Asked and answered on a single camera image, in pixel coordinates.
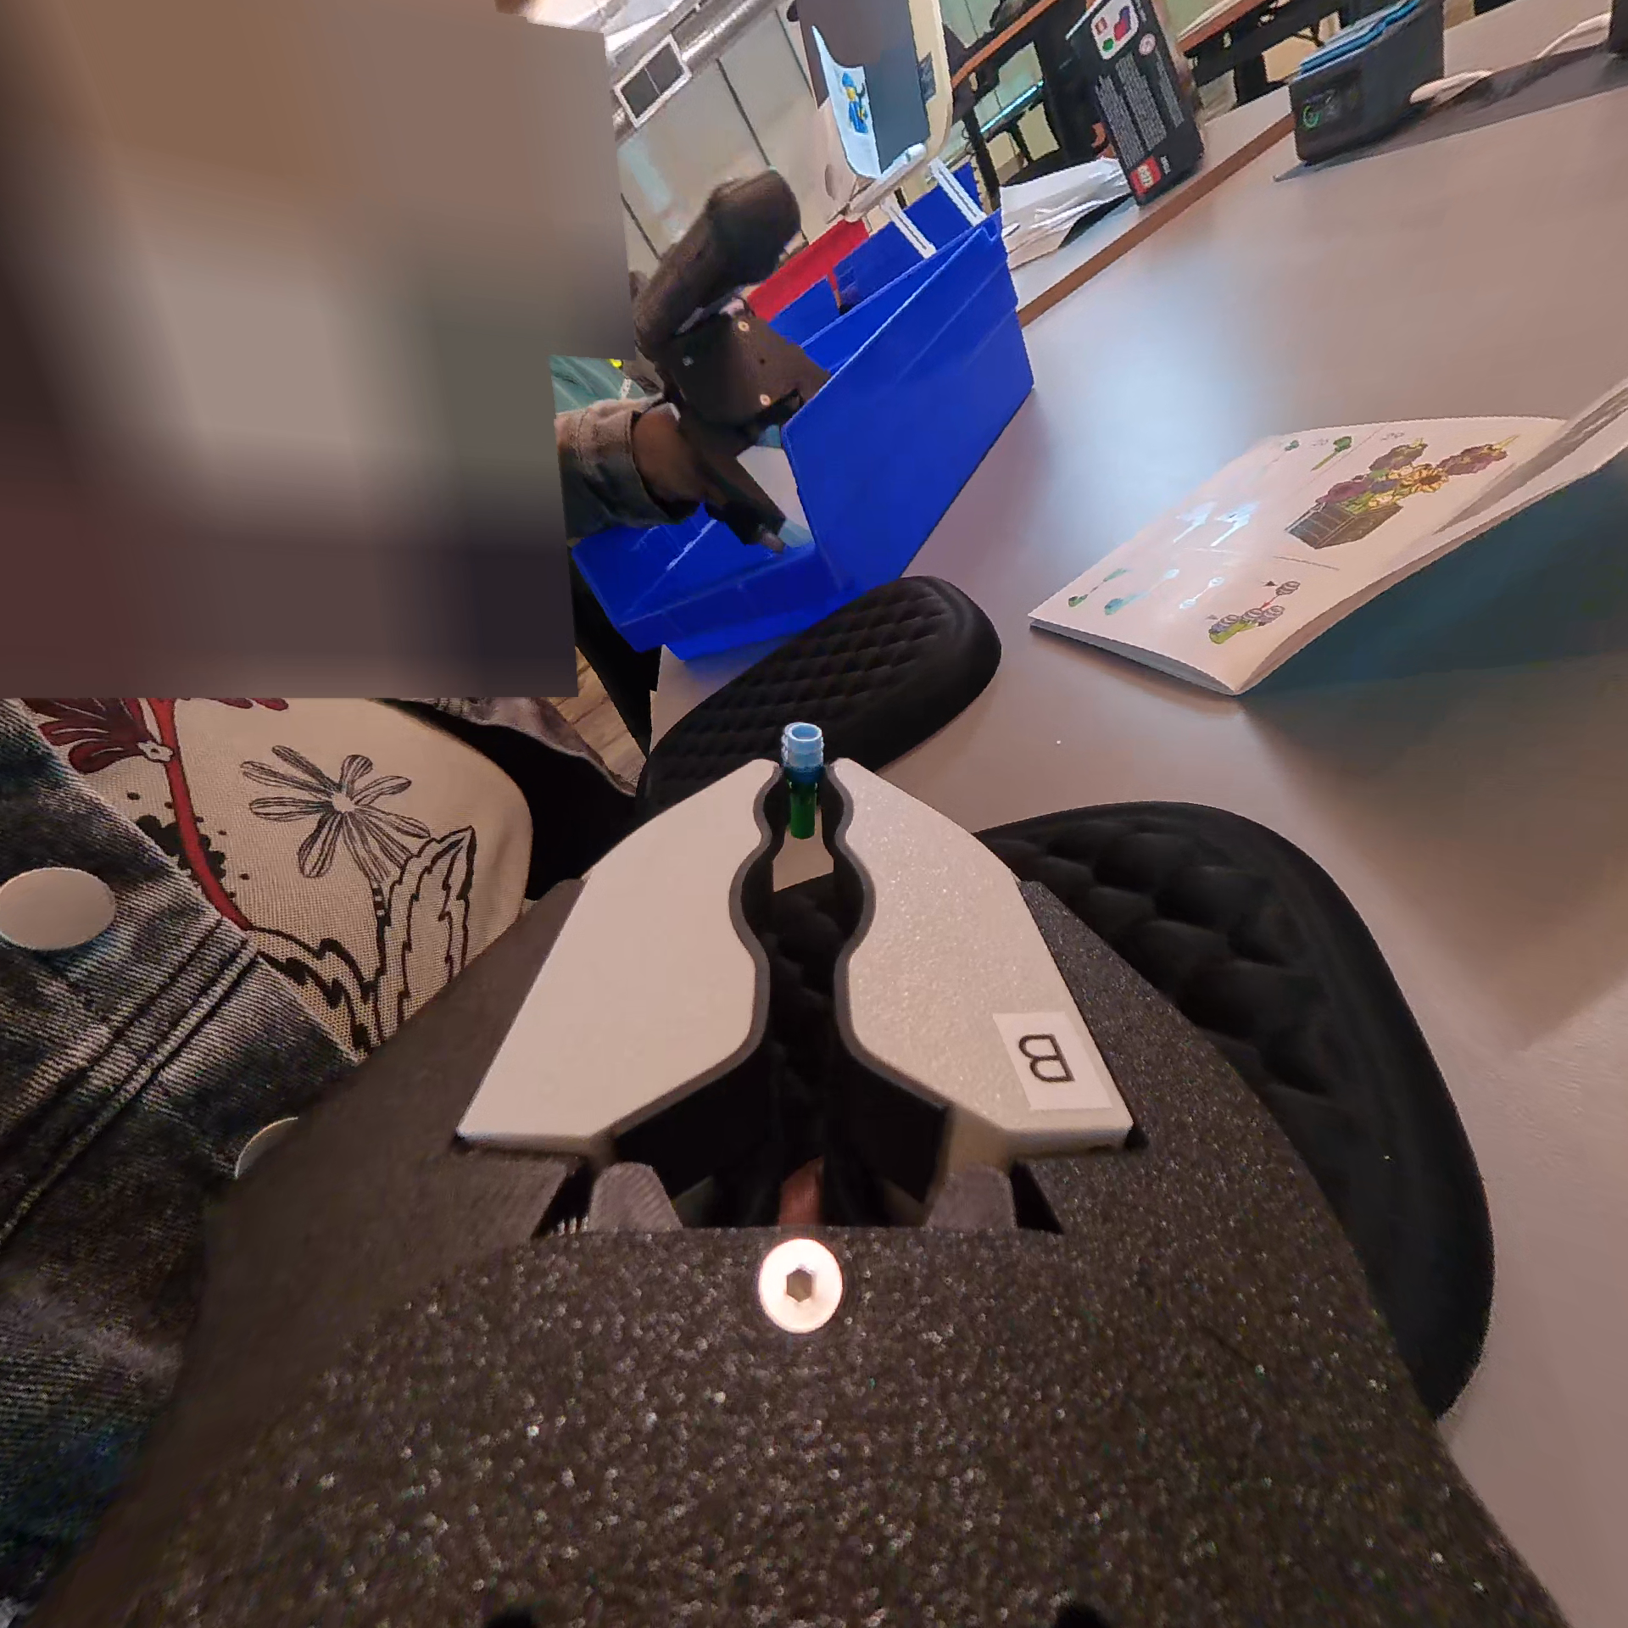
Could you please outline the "person's left hand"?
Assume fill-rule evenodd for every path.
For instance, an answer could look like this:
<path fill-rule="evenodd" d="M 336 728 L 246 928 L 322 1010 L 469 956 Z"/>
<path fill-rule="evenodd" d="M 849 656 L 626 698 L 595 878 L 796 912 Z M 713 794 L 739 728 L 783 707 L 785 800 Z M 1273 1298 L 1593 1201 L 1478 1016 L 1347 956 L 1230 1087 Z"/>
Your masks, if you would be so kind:
<path fill-rule="evenodd" d="M 737 456 L 695 446 L 682 416 L 659 402 L 641 408 L 631 432 L 633 469 L 660 514 L 672 521 L 705 511 L 726 523 L 737 540 L 780 554 L 783 511 Z"/>

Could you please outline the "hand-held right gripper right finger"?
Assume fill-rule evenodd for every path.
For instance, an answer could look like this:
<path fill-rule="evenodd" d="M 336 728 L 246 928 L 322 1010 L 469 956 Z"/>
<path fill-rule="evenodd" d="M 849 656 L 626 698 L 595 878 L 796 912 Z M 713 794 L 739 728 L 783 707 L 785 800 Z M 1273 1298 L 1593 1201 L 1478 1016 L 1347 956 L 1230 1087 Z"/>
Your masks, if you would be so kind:
<path fill-rule="evenodd" d="M 1014 871 L 852 758 L 826 784 L 855 918 L 833 968 L 839 1119 L 886 1206 L 916 1221 L 962 1170 L 1123 1150 L 1132 1112 Z"/>

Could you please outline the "dark denim jacket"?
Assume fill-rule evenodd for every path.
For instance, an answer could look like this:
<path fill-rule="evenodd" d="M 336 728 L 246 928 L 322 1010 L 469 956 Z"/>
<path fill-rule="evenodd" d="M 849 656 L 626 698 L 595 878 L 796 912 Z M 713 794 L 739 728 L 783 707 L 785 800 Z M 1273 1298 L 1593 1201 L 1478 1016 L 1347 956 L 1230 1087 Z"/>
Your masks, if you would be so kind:
<path fill-rule="evenodd" d="M 90 1540 L 164 1409 L 243 1150 L 373 1051 L 338 1049 L 24 701 L 1 707 L 3 1624 Z M 525 909 L 631 821 L 633 786 L 555 702 L 373 702 L 432 715 L 518 786 Z"/>

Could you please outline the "white paper sheets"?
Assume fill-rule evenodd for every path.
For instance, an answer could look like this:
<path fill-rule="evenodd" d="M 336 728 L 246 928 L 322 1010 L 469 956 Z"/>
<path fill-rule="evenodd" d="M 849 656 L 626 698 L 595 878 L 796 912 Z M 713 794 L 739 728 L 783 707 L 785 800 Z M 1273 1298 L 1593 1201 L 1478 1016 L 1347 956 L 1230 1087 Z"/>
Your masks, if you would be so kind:
<path fill-rule="evenodd" d="M 1117 208 L 1127 197 L 1130 185 L 1115 157 L 1001 184 L 999 217 L 1007 269 L 1019 271 L 1057 251 L 1077 227 Z"/>

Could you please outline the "white instruction booklet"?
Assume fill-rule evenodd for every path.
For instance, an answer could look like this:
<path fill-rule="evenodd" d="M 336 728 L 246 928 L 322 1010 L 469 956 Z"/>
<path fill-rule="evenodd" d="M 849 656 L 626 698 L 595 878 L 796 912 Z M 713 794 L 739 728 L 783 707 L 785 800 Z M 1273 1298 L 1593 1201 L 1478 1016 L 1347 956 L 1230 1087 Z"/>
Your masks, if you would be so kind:
<path fill-rule="evenodd" d="M 1238 698 L 1481 540 L 1623 483 L 1626 387 L 1560 417 L 1431 417 L 1255 441 L 1028 611 L 1032 629 Z"/>

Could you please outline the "blue plastic bin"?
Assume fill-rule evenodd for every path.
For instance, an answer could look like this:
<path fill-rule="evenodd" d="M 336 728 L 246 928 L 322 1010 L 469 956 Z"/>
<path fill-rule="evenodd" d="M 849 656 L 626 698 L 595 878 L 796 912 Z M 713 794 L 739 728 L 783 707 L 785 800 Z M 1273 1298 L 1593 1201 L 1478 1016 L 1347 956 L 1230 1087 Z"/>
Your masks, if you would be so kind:
<path fill-rule="evenodd" d="M 997 214 L 802 345 L 828 379 L 746 470 L 783 548 L 702 514 L 611 531 L 571 559 L 633 648 L 707 656 L 804 628 L 899 578 L 1031 395 Z"/>

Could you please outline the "printed display card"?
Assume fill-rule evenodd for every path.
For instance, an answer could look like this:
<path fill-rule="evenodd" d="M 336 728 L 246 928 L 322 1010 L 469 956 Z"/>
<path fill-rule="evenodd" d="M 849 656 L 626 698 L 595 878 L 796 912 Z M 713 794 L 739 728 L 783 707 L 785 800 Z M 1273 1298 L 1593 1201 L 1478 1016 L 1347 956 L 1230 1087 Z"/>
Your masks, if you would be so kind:
<path fill-rule="evenodd" d="M 823 198 L 860 218 L 923 172 L 952 91 L 938 1 L 797 1 L 789 13 L 818 108 Z"/>

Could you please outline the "black cardboard set box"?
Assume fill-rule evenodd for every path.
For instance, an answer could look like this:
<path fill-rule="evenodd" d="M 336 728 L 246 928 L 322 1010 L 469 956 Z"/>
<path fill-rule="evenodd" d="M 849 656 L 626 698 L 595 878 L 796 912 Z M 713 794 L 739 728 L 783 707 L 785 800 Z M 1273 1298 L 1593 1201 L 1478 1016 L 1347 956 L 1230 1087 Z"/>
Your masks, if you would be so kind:
<path fill-rule="evenodd" d="M 1187 58 L 1156 1 L 1090 1 L 1068 30 L 1132 200 L 1146 208 L 1204 159 Z"/>

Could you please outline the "dark grey case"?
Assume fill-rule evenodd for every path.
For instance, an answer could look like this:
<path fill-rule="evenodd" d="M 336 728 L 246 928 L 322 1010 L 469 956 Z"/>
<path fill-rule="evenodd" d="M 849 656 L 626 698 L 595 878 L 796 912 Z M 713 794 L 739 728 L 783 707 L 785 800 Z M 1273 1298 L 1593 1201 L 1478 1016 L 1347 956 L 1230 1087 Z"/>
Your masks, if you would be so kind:
<path fill-rule="evenodd" d="M 1393 1 L 1353 20 L 1290 74 L 1293 148 L 1317 166 L 1401 126 L 1412 94 L 1444 79 L 1440 1 Z"/>

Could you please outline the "red plastic bin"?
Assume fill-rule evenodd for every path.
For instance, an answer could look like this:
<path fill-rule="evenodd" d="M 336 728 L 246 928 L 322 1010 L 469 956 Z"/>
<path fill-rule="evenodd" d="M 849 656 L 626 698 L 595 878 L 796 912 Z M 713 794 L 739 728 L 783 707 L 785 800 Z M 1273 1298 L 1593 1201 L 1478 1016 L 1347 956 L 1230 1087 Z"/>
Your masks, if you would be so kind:
<path fill-rule="evenodd" d="M 778 269 L 758 283 L 747 295 L 747 306 L 761 319 L 778 315 L 789 303 L 831 283 L 834 267 L 858 249 L 867 238 L 865 222 L 837 218 L 814 242 L 793 251 Z"/>

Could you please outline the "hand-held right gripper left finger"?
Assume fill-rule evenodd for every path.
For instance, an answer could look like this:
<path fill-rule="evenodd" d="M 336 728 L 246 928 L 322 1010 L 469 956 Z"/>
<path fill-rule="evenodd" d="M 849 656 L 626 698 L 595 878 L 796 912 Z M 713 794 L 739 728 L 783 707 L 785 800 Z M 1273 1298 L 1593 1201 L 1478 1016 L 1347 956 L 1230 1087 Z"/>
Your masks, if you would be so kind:
<path fill-rule="evenodd" d="M 780 782 L 752 760 L 631 831 L 583 880 L 469 1100 L 492 1150 L 649 1166 L 695 1188 L 770 1135 L 769 897 Z"/>

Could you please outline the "black quilted wrist pad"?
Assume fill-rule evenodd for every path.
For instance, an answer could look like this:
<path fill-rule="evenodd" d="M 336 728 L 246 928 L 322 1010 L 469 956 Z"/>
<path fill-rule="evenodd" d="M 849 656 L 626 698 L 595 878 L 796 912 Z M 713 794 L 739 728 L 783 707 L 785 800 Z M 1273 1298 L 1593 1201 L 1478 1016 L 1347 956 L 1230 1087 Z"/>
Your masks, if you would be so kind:
<path fill-rule="evenodd" d="M 874 586 L 690 709 L 649 752 L 633 817 L 776 760 L 787 723 L 814 723 L 826 760 L 883 770 L 965 712 L 1001 652 L 994 622 L 958 586 L 930 576 Z"/>
<path fill-rule="evenodd" d="M 1365 1271 L 1414 1392 L 1477 1371 L 1495 1235 L 1471 1139 L 1371 931 L 1269 826 L 1197 803 L 1099 803 L 978 839 L 1047 886 L 1270 1110 Z"/>

